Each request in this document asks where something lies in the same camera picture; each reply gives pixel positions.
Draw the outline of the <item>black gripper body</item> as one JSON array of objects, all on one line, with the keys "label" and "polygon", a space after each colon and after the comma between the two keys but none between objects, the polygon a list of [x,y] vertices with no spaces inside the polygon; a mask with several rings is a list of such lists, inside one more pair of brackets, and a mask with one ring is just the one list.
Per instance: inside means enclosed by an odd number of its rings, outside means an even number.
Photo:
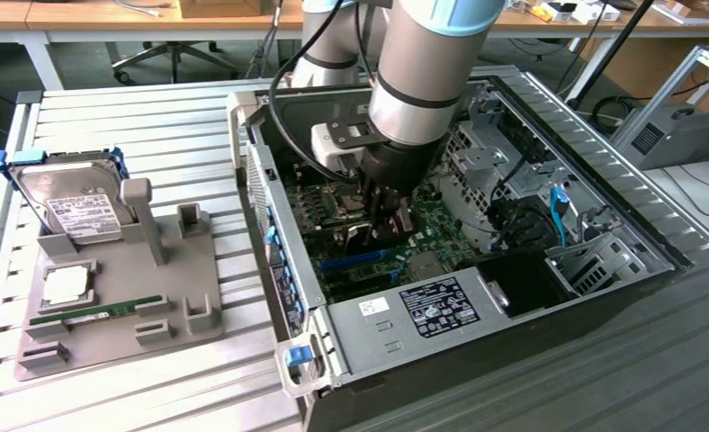
[{"label": "black gripper body", "polygon": [[442,142],[444,139],[437,139],[428,144],[405,145],[390,140],[369,146],[361,162],[364,187],[412,195],[428,176]]}]

